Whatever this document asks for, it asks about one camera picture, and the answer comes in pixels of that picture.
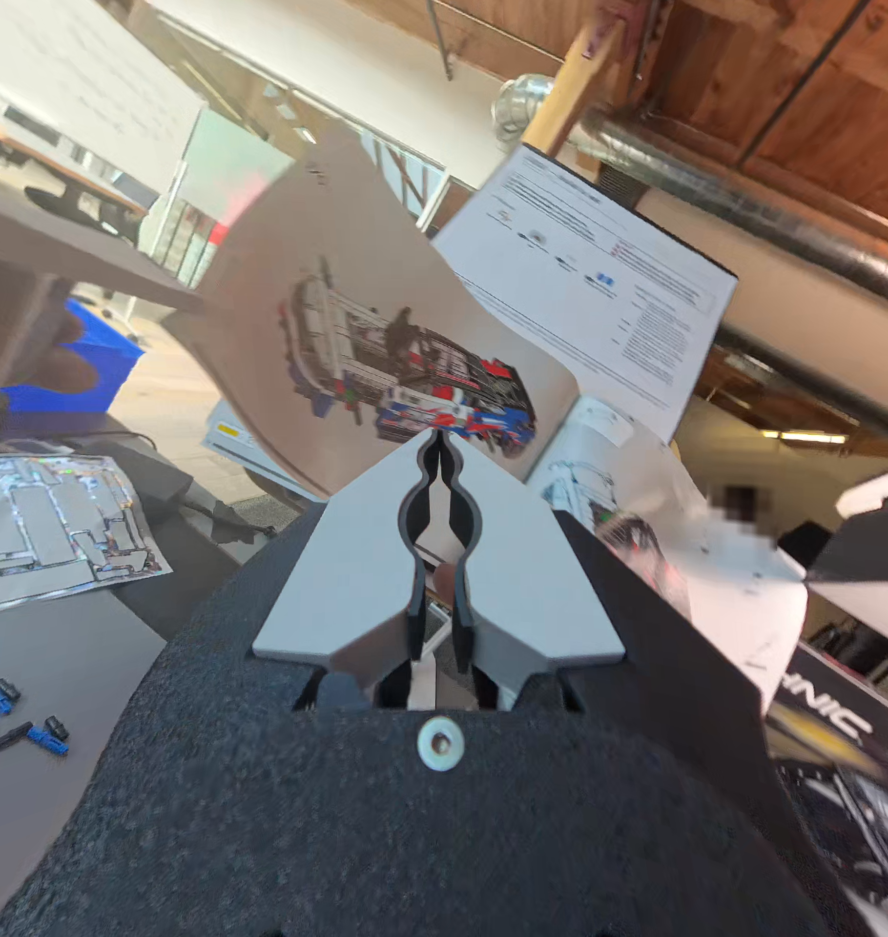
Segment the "toy car instruction booklet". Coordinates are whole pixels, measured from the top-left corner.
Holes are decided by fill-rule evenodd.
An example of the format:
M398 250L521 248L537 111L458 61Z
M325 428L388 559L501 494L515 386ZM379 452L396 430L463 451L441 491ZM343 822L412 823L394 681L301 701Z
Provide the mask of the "toy car instruction booklet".
M723 520L670 443L487 311L359 144L324 137L229 228L164 326L261 448L322 498L449 430L619 553L758 689L799 641L805 573Z

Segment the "black toy set box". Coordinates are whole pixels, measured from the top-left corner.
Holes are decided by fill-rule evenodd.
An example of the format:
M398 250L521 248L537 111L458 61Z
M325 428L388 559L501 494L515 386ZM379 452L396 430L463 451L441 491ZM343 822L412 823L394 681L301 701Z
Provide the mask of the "black toy set box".
M875 935L888 935L888 700L799 644L765 717L800 825Z

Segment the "blue plastic bin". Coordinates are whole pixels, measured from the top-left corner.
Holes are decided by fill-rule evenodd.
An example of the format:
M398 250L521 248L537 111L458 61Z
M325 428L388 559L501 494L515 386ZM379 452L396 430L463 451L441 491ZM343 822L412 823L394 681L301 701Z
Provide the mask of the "blue plastic bin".
M81 393L67 393L19 381L0 389L15 413L106 413L130 377L144 350L74 297L65 302L69 316L82 325L73 342L61 346L96 372L97 383Z

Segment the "grey background table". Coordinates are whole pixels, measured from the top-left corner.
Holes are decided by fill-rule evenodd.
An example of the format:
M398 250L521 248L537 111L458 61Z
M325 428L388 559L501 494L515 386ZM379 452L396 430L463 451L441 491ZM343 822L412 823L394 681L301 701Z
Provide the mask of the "grey background table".
M204 307L200 295L120 238L5 194L0 194L0 262L171 309L200 312Z

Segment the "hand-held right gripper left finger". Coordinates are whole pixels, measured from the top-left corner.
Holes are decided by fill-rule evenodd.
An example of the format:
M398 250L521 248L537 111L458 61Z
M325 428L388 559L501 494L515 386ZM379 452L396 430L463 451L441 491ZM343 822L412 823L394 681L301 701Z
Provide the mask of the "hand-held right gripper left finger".
M304 664L403 707L423 648L440 432L425 430L326 503L254 639L255 657Z

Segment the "whiteboard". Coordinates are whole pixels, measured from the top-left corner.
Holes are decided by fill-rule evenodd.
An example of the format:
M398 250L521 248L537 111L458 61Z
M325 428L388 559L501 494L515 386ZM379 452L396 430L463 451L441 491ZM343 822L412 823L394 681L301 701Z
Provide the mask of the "whiteboard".
M169 192L204 101L91 1L0 1L0 129L13 109Z

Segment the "silver sticker sheet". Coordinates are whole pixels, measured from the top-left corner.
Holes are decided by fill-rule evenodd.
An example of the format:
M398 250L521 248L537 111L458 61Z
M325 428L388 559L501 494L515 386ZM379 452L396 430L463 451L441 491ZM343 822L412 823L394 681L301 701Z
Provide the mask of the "silver sticker sheet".
M0 611L171 572L115 459L0 453Z

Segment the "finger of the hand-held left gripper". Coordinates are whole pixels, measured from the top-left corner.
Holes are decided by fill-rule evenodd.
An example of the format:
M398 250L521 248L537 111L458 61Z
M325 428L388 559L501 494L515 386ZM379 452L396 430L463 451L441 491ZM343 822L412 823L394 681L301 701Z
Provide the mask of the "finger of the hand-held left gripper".
M835 545L807 581L814 593L866 626L888 631L888 545Z
M844 490L836 499L834 510L839 520L833 530L813 520L806 520L778 537L778 548L787 556L820 556L825 546L847 519L880 509L888 501L888 472Z

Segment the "dark ceiling pipe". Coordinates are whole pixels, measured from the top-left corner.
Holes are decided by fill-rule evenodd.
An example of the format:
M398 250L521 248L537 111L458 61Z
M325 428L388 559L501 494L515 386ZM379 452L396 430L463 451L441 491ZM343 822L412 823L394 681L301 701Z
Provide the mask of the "dark ceiling pipe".
M831 379L811 367L806 367L725 324L719 326L714 344L753 358L799 390L834 405L839 411L888 435L888 407L842 381Z

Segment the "silver ventilation duct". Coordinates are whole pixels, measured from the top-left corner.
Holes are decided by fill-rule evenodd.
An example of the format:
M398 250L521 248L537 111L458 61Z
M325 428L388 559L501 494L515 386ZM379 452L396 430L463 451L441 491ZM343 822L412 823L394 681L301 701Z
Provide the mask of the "silver ventilation duct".
M616 123L597 106L590 78L524 74L502 86L492 109L497 139L506 146L536 131L536 118L560 83L553 116L567 118L567 141L649 188L740 228L799 260L823 268L888 302L888 227L825 195L808 200L761 183L664 140Z

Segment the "white instruction sheet on board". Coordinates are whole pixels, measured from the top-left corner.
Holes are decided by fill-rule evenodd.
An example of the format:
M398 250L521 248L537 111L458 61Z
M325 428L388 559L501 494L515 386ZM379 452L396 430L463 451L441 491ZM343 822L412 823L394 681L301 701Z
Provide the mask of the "white instruction sheet on board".
M736 274L525 144L434 247L580 393L672 442Z

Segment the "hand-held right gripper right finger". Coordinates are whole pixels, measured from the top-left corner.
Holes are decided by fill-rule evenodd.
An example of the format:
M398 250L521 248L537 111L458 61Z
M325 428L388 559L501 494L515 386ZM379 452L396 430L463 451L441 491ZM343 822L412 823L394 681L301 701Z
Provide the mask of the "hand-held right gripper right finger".
M546 501L460 436L442 436L454 570L452 633L482 709L512 709L529 678L616 665L625 646Z

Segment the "black power adapter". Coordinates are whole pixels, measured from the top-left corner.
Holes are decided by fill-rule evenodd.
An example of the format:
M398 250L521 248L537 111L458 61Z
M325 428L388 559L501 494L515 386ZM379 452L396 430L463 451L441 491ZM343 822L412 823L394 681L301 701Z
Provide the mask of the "black power adapter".
M180 512L193 484L192 475L159 458L118 446L113 455L128 477L146 520L160 524Z

